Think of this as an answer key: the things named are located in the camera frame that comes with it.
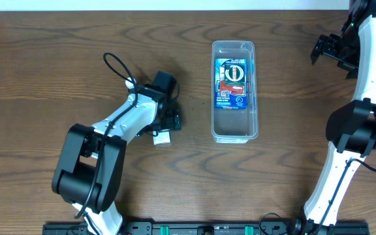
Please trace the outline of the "white and green medicine box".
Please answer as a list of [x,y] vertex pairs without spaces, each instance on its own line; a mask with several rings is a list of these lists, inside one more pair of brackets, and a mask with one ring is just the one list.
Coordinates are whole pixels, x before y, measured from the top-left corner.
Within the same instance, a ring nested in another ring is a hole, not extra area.
[[159,131],[153,131],[153,144],[161,145],[161,144],[170,144],[170,132],[159,132]]

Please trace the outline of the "blue Kool Fever box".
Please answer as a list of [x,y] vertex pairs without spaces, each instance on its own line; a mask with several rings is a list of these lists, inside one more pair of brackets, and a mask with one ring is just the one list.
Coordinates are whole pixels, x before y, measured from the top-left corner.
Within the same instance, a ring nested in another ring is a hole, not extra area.
[[[217,109],[246,109],[247,108],[247,91],[244,96],[237,95],[222,95],[218,91],[219,85],[219,67],[225,63],[241,63],[246,65],[247,69],[247,60],[246,58],[217,58],[215,59],[214,67],[214,79],[213,79],[213,96],[215,101],[215,108]],[[249,81],[249,75],[247,71],[247,86]]]

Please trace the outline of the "red and green medicine box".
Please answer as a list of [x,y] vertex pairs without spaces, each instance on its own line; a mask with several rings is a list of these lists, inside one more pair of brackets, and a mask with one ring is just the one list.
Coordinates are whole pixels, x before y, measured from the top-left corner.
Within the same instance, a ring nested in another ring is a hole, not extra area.
[[247,91],[247,69],[241,63],[225,63],[219,67],[218,91],[222,95],[244,96]]

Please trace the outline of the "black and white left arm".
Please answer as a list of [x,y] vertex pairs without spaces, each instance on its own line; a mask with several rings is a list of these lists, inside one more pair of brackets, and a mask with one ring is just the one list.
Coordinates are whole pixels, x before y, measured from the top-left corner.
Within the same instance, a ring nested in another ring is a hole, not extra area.
[[127,82],[129,96],[113,114],[91,126],[73,125],[52,180],[53,192],[85,219],[76,224],[49,224],[43,234],[119,234],[123,218],[115,198],[119,191],[127,144],[151,132],[155,144],[168,143],[181,129],[173,91],[176,79],[159,71],[152,84]]

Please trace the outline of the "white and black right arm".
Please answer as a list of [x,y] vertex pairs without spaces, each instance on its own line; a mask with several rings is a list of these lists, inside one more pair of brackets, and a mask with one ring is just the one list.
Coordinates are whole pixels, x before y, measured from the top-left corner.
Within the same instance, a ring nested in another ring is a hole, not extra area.
[[337,60],[355,78],[351,102],[332,112],[326,125],[328,154],[316,187],[304,204],[304,215],[289,234],[368,234],[364,222],[339,222],[338,210],[359,166],[376,149],[376,0],[350,1],[341,34],[321,35],[310,55]]

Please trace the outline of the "clear plastic container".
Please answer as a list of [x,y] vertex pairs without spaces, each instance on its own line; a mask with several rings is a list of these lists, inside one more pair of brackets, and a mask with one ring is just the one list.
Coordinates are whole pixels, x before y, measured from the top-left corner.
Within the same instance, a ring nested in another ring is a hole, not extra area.
[[[217,109],[213,96],[215,59],[246,58],[249,75],[246,109]],[[255,45],[246,40],[218,40],[212,44],[211,133],[217,143],[245,144],[259,135]]]

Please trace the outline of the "dark bottle with white cap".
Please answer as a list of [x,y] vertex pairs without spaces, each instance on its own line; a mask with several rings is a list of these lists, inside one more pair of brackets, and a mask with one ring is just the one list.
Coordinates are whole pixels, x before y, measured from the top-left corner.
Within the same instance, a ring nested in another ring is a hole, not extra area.
[[125,85],[128,89],[134,89],[136,86],[136,80],[134,78],[128,77],[125,81]]

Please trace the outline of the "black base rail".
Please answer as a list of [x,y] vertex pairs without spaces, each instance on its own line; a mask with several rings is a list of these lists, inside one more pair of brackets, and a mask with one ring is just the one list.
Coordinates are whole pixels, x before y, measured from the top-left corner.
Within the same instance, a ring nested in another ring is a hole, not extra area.
[[[200,224],[200,223],[150,223],[148,221],[127,222],[118,234],[123,235],[252,235],[252,234],[311,234],[298,231],[298,225],[288,221],[264,221],[258,223]],[[42,234],[95,234],[89,231],[86,223],[43,225]],[[368,235],[367,223],[336,223],[335,227],[324,227],[318,234]]]

